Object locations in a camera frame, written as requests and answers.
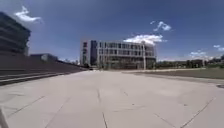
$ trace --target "blue sky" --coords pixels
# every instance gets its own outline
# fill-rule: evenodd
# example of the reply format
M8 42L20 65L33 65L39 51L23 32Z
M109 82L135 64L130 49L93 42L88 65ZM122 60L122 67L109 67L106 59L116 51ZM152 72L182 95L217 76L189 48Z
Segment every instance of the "blue sky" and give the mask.
M22 7L30 19L15 15ZM141 37L160 60L224 54L223 0L0 0L0 10L32 30L31 53L76 60L82 40Z

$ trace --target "pole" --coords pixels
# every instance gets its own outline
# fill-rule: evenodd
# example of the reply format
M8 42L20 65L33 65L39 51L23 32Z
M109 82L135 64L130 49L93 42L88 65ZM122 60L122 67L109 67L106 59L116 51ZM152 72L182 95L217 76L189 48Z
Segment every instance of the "pole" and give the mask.
M143 44L143 63L144 63L144 70L146 70L145 42L142 41L142 44Z

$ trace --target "pavement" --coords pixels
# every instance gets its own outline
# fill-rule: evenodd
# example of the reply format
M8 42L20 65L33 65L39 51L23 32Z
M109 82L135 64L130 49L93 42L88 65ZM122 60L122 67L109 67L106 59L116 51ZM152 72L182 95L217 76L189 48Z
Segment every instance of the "pavement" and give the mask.
M0 87L9 128L223 128L224 86L85 71Z

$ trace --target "modern building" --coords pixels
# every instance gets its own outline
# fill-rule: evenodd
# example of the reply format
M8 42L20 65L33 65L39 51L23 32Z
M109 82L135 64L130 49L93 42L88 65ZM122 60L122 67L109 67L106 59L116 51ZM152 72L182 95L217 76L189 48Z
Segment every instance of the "modern building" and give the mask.
M0 53L26 54L30 30L0 12Z
M80 64L102 69L152 68L155 47L145 43L85 41L81 43Z

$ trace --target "glass facade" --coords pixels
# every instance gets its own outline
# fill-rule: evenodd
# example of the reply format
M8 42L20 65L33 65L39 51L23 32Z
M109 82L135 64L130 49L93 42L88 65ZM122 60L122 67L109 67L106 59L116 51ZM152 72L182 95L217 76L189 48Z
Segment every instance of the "glass facade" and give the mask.
M0 50L24 54L30 31L0 12Z

